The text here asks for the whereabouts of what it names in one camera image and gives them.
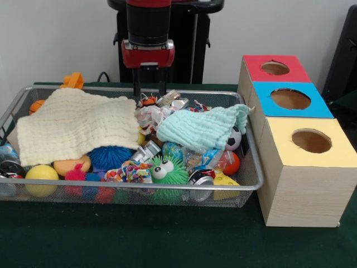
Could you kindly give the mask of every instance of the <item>box hole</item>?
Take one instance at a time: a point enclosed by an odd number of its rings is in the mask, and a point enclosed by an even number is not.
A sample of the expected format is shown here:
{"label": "box hole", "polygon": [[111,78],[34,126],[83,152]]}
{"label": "box hole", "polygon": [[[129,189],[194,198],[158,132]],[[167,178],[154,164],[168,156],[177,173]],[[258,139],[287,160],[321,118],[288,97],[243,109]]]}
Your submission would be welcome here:
{"label": "box hole", "polygon": [[279,63],[278,61],[269,61],[267,63],[264,63],[262,65],[263,71],[265,71],[268,74],[272,75],[285,75],[290,72],[290,69],[288,66],[286,66],[284,63]]}
{"label": "box hole", "polygon": [[302,129],[292,135],[292,141],[308,152],[321,154],[332,147],[331,139],[318,130]]}
{"label": "box hole", "polygon": [[280,88],[270,94],[273,101],[282,108],[304,110],[311,104],[311,99],[291,88]]}

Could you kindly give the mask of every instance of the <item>yellow ball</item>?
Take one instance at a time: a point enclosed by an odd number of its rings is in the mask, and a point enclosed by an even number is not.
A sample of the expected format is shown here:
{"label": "yellow ball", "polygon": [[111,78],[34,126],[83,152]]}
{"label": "yellow ball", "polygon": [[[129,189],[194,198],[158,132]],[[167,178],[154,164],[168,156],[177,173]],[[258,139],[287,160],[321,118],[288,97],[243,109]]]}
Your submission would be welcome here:
{"label": "yellow ball", "polygon": [[142,145],[143,143],[145,142],[145,135],[144,134],[141,134],[139,132],[139,139],[138,139],[138,144],[139,145]]}
{"label": "yellow ball", "polygon": [[[39,165],[30,169],[25,179],[59,180],[59,177],[50,166]],[[48,197],[57,189],[57,185],[26,184],[26,189],[34,197]]]}

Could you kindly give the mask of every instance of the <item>yellow toy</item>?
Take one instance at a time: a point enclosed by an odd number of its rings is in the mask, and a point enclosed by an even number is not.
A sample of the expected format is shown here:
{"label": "yellow toy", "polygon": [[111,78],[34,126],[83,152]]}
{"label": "yellow toy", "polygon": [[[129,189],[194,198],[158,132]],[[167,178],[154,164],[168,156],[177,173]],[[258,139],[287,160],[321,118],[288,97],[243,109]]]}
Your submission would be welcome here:
{"label": "yellow toy", "polygon": [[[232,180],[230,177],[224,175],[223,173],[216,174],[216,178],[214,179],[214,185],[227,185],[227,186],[236,185],[236,186],[239,186],[238,183],[236,183],[234,180]],[[216,190],[213,192],[213,200],[223,200],[223,199],[235,198],[235,197],[238,197],[239,194],[240,194],[239,191],[217,191]]]}
{"label": "yellow toy", "polygon": [[142,146],[144,142],[145,142],[145,135],[139,132],[138,144],[140,146]]}
{"label": "yellow toy", "polygon": [[[59,180],[59,177],[50,166],[39,165],[30,169],[25,179]],[[26,184],[26,189],[34,197],[48,197],[57,189],[57,185]]]}
{"label": "yellow toy", "polygon": [[84,80],[81,73],[72,73],[72,75],[65,76],[63,85],[60,88],[78,88],[83,89]]}

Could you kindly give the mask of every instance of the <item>mint green washcloth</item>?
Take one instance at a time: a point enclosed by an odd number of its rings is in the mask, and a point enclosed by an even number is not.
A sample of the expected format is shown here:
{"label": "mint green washcloth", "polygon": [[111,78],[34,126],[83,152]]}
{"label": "mint green washcloth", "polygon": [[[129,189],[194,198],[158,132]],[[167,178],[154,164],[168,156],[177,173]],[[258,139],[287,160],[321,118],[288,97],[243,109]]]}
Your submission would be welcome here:
{"label": "mint green washcloth", "polygon": [[250,108],[236,104],[229,108],[216,107],[204,113],[181,110],[166,118],[157,130],[157,138],[171,141],[191,150],[223,150],[237,126],[242,135],[248,122]]}

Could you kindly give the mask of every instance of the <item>stacked wooden boxes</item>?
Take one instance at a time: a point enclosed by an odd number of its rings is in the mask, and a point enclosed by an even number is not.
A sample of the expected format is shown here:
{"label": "stacked wooden boxes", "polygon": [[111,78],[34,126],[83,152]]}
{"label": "stacked wooden boxes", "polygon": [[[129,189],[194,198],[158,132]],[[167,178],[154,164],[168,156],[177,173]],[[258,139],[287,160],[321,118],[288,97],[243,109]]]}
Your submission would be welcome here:
{"label": "stacked wooden boxes", "polygon": [[266,225],[336,227],[357,184],[357,154],[299,60],[244,56],[238,92],[255,107]]}

